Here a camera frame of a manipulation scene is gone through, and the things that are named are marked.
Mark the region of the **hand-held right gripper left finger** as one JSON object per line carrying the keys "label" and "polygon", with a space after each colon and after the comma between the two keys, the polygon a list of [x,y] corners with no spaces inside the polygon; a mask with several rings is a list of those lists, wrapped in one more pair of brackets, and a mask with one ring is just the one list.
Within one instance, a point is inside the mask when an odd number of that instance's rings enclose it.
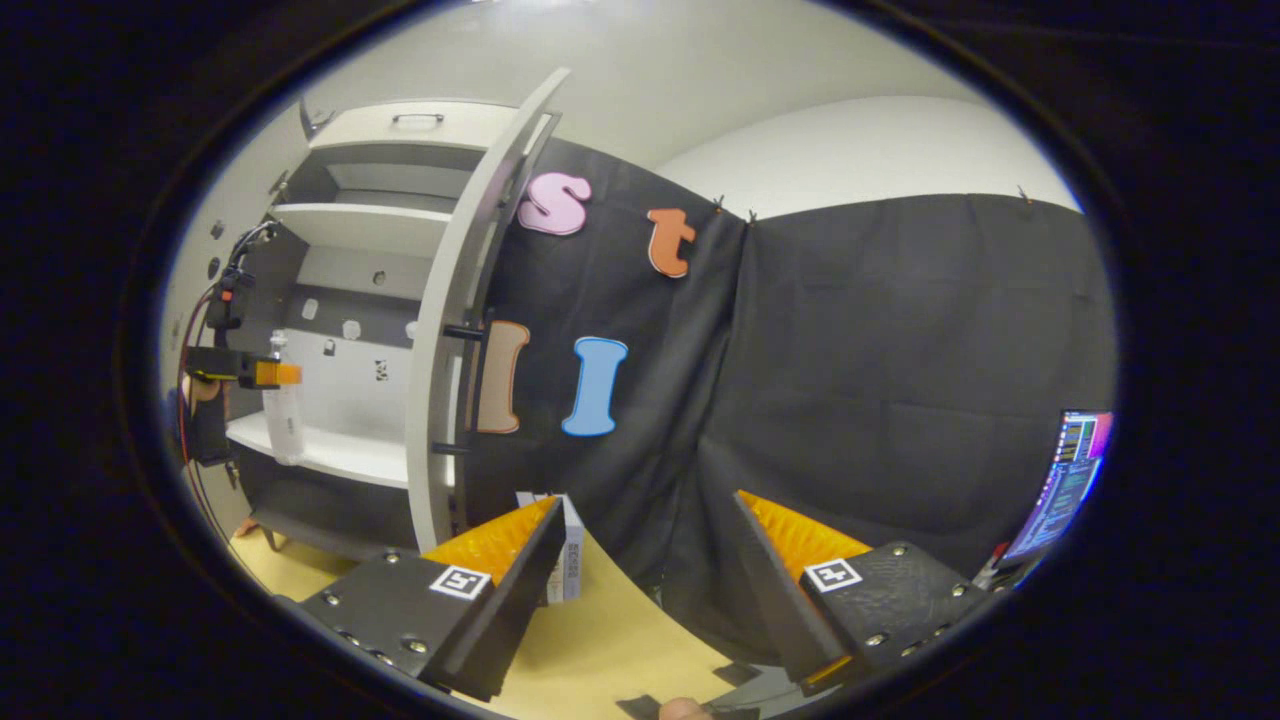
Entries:
{"label": "hand-held right gripper left finger", "polygon": [[383,550],[300,611],[406,676],[489,701],[559,561],[564,510],[553,495],[426,553]]}

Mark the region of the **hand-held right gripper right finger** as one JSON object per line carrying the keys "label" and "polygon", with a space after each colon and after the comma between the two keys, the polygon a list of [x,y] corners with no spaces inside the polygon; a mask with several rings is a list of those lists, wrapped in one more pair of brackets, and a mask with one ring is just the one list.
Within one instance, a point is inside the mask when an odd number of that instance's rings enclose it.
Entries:
{"label": "hand-held right gripper right finger", "polygon": [[805,694],[887,676],[991,598],[908,541],[870,547],[745,489],[733,503],[763,626]]}

